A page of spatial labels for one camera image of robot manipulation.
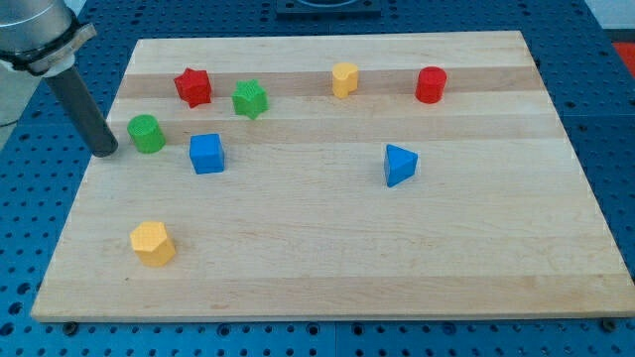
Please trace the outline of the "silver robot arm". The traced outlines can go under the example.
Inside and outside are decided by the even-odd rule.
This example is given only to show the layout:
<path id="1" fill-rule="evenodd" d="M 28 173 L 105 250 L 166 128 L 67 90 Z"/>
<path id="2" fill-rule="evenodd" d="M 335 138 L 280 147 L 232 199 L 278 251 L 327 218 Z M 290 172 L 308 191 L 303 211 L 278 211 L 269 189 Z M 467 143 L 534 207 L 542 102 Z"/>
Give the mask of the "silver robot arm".
<path id="1" fill-rule="evenodd" d="M 64 0 L 1 0 L 1 64 L 9 70 L 56 76 L 95 36 Z"/>

